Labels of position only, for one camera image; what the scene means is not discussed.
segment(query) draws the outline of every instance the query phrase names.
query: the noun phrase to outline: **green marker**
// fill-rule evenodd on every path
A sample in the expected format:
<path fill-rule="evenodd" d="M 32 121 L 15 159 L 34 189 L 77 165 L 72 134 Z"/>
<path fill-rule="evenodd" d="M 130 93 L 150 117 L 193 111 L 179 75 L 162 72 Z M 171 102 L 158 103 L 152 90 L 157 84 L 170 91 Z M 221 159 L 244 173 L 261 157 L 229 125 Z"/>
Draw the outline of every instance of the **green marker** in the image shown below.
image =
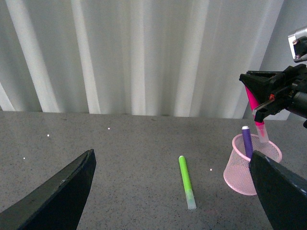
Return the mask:
<path fill-rule="evenodd" d="M 190 181 L 189 172 L 187 168 L 187 163 L 186 163 L 186 159 L 184 158 L 184 156 L 179 157 L 179 165 L 180 165 L 180 170 L 181 170 L 184 191 L 187 197 L 188 209 L 196 209 L 194 194 L 192 191 L 191 181 Z"/>

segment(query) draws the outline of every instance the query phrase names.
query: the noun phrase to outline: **gray speckled countertop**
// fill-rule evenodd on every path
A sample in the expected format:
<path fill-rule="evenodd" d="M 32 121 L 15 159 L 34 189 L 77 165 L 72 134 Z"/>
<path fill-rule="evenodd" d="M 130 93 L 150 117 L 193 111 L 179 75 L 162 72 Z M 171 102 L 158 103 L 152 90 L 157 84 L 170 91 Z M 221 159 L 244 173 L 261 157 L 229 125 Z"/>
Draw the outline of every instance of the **gray speckled countertop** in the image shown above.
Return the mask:
<path fill-rule="evenodd" d="M 94 149 L 97 166 L 79 230 L 272 229 L 258 197 L 236 193 L 223 179 L 231 140 L 243 125 L 256 133 L 252 120 L 241 119 L 1 111 L 0 212 Z M 302 122 L 266 127 L 282 164 L 307 178 Z M 187 208 L 180 155 L 196 210 Z"/>

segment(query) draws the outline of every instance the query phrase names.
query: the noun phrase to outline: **purple marker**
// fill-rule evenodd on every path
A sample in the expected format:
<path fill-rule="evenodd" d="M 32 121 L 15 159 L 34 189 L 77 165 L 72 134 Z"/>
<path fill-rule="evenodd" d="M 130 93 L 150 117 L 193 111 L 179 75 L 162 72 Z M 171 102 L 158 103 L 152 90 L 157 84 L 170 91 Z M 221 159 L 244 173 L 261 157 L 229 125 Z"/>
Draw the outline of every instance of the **purple marker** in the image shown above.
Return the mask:
<path fill-rule="evenodd" d="M 245 154 L 247 157 L 251 158 L 253 155 L 253 145 L 251 143 L 250 130 L 248 126 L 242 127 L 242 136 L 244 141 Z"/>

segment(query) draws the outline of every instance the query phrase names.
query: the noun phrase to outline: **pen holder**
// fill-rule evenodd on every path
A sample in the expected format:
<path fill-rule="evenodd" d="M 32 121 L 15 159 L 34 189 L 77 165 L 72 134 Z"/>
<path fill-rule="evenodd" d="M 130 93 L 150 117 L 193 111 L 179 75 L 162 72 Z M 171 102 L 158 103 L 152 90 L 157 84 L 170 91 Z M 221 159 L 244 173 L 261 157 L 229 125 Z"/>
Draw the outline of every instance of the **pen holder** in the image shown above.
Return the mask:
<path fill-rule="evenodd" d="M 258 150 L 276 162 L 282 160 L 282 152 L 271 141 L 261 143 L 257 135 L 251 134 L 253 150 Z M 242 134 L 232 140 L 233 150 L 224 171 L 225 182 L 238 193 L 243 195 L 256 195 L 256 189 L 249 171 L 250 158 L 245 155 L 245 147 Z"/>

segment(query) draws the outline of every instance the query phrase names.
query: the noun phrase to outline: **white curtain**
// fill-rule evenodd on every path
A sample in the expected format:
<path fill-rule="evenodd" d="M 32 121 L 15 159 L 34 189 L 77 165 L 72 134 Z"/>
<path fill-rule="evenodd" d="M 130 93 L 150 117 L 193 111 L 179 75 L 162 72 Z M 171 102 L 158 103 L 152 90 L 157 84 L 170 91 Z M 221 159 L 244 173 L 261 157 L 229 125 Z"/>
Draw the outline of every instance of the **white curtain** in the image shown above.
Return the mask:
<path fill-rule="evenodd" d="M 239 75 L 295 64 L 287 36 L 307 22 L 306 6 L 303 0 L 0 0 L 0 106 L 242 118 L 249 108 Z"/>

